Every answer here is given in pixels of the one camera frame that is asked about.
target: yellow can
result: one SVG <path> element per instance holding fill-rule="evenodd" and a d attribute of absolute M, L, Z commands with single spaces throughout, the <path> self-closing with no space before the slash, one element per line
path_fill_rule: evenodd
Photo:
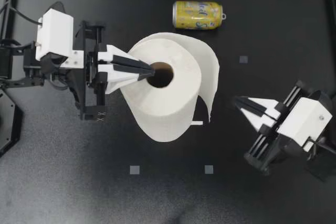
<path fill-rule="evenodd" d="M 216 2 L 176 1 L 173 25 L 184 29 L 215 29 L 226 19 L 222 5 Z"/>

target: black table surface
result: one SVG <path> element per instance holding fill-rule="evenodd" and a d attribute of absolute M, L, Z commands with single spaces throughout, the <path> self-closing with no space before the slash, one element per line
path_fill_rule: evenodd
<path fill-rule="evenodd" d="M 75 27 L 106 22 L 108 42 L 125 51 L 152 33 L 176 32 L 175 0 L 18 0 L 17 8 L 38 19 L 55 1 Z M 174 142 L 148 138 L 120 91 L 107 96 L 107 120 L 97 123 L 80 121 L 72 94 L 48 83 L 8 90 L 24 121 L 20 141 L 0 159 L 0 223 L 336 223 L 336 180 L 320 182 L 301 159 L 261 176 L 243 159 L 256 133 L 232 106 L 234 95 L 283 100 L 297 79 L 335 86 L 326 3 L 212 1 L 227 14 L 219 29 L 177 31 L 218 56 L 212 121 Z M 22 44 L 35 39 L 35 25 L 20 17 L 13 31 Z M 206 117 L 199 99 L 195 120 Z M 130 175 L 130 165 L 140 175 Z M 204 174 L 204 165 L 214 174 Z"/>

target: black cable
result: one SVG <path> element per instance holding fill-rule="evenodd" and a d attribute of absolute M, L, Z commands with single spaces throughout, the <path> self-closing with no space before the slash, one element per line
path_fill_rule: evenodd
<path fill-rule="evenodd" d="M 332 154 L 334 154 L 336 156 L 336 151 L 333 148 L 331 148 L 331 147 L 329 147 L 325 144 L 320 144 L 319 142 L 315 142 L 311 139 L 308 139 L 308 141 L 312 142 L 313 144 L 317 145 L 318 147 L 321 147 L 321 148 L 325 149 L 328 152 L 331 152 Z"/>
<path fill-rule="evenodd" d="M 50 79 L 47 79 L 47 81 L 51 84 L 51 86 L 52 86 L 53 88 L 55 88 L 55 89 L 57 89 L 57 90 L 61 90 L 61 91 L 63 91 L 63 90 L 67 90 L 68 87 L 69 87 L 69 86 L 67 85 L 67 83 L 66 83 L 63 79 L 61 79 L 60 77 L 58 77 L 58 81 L 59 81 L 60 83 L 64 84 L 64 86 L 56 85 L 56 84 L 54 83 L 54 81 L 52 80 L 52 75 L 50 75 Z"/>
<path fill-rule="evenodd" d="M 18 14 L 19 16 L 21 16 L 22 18 L 24 18 L 25 20 L 27 20 L 27 21 L 29 21 L 29 22 L 35 24 L 35 25 L 42 25 L 42 23 L 37 22 L 37 21 L 35 21 L 35 20 L 33 20 L 33 19 L 27 17 L 26 15 L 22 14 L 22 13 L 19 12 L 17 9 L 15 9 L 14 7 L 11 6 L 10 9 L 11 9 L 12 11 L 14 11 L 16 14 Z"/>
<path fill-rule="evenodd" d="M 1 7 L 0 14 L 4 11 L 4 9 L 6 8 L 7 4 L 8 4 L 8 2 L 6 2 L 3 7 Z"/>

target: black hexagonal base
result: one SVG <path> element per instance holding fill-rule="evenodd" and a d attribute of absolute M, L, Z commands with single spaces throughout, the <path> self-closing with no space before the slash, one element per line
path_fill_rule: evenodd
<path fill-rule="evenodd" d="M 0 156 L 19 140 L 22 115 L 18 106 L 0 90 Z"/>

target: paper towel roll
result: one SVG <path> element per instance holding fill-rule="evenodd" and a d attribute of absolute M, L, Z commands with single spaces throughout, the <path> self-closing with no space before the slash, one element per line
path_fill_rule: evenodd
<path fill-rule="evenodd" d="M 198 95 L 210 115 L 219 65 L 206 43 L 161 33 L 144 38 L 129 54 L 148 64 L 167 63 L 173 70 L 173 79 L 166 87 L 157 88 L 142 80 L 121 88 L 135 120 L 150 138 L 169 142 L 180 137 L 192 122 Z"/>

